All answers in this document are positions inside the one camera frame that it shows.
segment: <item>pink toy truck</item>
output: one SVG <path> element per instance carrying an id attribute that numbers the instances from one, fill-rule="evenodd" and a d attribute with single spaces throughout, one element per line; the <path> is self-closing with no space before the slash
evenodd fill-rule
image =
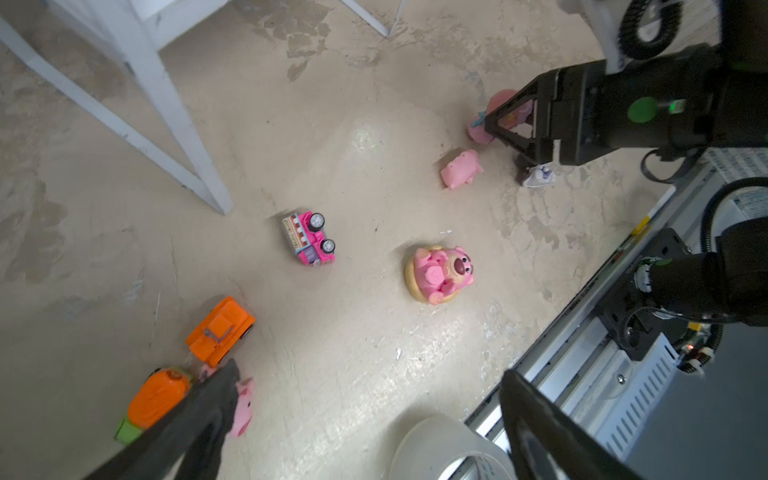
<path id="1" fill-rule="evenodd" d="M 325 265 L 336 261 L 333 254 L 336 243 L 323 233 L 325 224 L 326 218 L 323 215 L 312 212 L 283 218 L 288 242 L 304 265 Z"/>
<path id="2" fill-rule="evenodd" d="M 475 175 L 481 173 L 482 167 L 478 161 L 478 153 L 474 150 L 465 150 L 442 169 L 440 176 L 445 185 L 453 190 L 463 184 L 469 185 Z"/>

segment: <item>black cable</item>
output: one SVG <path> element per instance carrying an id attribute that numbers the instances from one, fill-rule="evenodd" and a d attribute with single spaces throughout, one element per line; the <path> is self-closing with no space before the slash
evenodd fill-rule
<path id="1" fill-rule="evenodd" d="M 640 21 L 650 2 L 651 0 L 632 0 L 621 19 L 619 46 L 629 58 L 647 60 L 655 57 L 670 46 L 677 35 L 677 30 L 680 29 L 680 18 L 683 16 L 682 2 L 666 5 L 666 2 L 662 1 L 659 12 L 661 21 L 659 32 L 651 41 L 640 38 L 637 30 L 640 28 Z"/>
<path id="2" fill-rule="evenodd" d="M 712 223 L 714 222 L 717 208 L 728 195 L 731 195 L 736 190 L 748 187 L 768 187 L 768 177 L 750 177 L 735 180 L 725 187 L 720 188 L 717 193 L 710 198 L 710 201 L 707 203 L 707 206 L 704 208 L 704 213 L 701 216 L 700 245 L 702 253 L 712 251 Z"/>
<path id="3" fill-rule="evenodd" d="M 659 184 L 676 184 L 679 179 L 688 175 L 688 172 L 690 172 L 690 169 L 694 167 L 694 165 L 699 160 L 701 155 L 703 155 L 706 148 L 705 147 L 697 148 L 695 151 L 691 151 L 689 154 L 687 154 L 683 160 L 683 163 L 680 164 L 680 167 L 677 168 L 675 173 L 671 174 L 667 178 L 657 177 L 650 170 L 648 170 L 648 166 L 646 165 L 646 162 L 651 155 L 658 156 L 659 158 L 661 158 L 661 161 L 672 161 L 674 159 L 674 157 L 666 159 L 666 157 L 664 156 L 666 153 L 662 152 L 661 150 L 662 149 L 657 148 L 645 154 L 645 156 L 643 157 L 643 160 L 640 162 L 640 172 L 643 174 L 644 177 L 646 177 L 648 180 L 652 182 L 657 182 Z"/>

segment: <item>green button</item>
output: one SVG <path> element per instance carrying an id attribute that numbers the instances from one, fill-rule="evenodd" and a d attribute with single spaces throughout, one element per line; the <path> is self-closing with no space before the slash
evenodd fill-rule
<path id="1" fill-rule="evenodd" d="M 653 97 L 641 97 L 632 102 L 627 117 L 636 124 L 645 124 L 656 117 L 658 103 Z"/>

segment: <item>toy truck wheel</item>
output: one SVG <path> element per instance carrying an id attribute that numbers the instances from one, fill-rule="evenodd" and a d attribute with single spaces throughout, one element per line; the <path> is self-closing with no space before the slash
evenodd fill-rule
<path id="1" fill-rule="evenodd" d="M 310 231 L 319 232 L 326 224 L 326 218 L 322 214 L 312 214 L 307 223 Z"/>
<path id="2" fill-rule="evenodd" d="M 331 254 L 336 249 L 336 242 L 331 239 L 325 239 L 320 244 L 320 249 L 325 253 Z"/>
<path id="3" fill-rule="evenodd" d="M 245 332 L 243 332 L 243 335 L 240 335 L 240 338 L 241 338 L 241 339 L 244 339 L 244 338 L 245 338 L 245 335 L 248 335 L 248 334 L 250 333 L 250 330 L 251 330 L 252 328 L 253 328 L 253 325 L 251 325 L 251 326 L 249 326 L 248 328 L 246 328 Z"/>

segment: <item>pink bear toy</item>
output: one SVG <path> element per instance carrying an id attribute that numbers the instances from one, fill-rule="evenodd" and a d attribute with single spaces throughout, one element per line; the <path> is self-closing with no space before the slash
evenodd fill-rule
<path id="1" fill-rule="evenodd" d="M 461 247 L 453 250 L 419 248 L 413 257 L 414 275 L 424 297 L 437 305 L 475 282 L 474 268 Z"/>
<path id="2" fill-rule="evenodd" d="M 442 169 L 440 176 L 445 185 L 453 190 L 462 184 L 469 185 L 475 175 L 481 173 L 482 167 L 478 161 L 478 153 L 474 150 L 465 150 Z"/>
<path id="3" fill-rule="evenodd" d="M 227 433 L 229 436 L 242 436 L 245 433 L 245 429 L 248 428 L 248 424 L 253 417 L 250 403 L 253 401 L 253 392 L 255 390 L 256 383 L 253 379 L 237 383 L 237 406 L 235 407 L 235 419 L 232 422 L 232 429 Z"/>

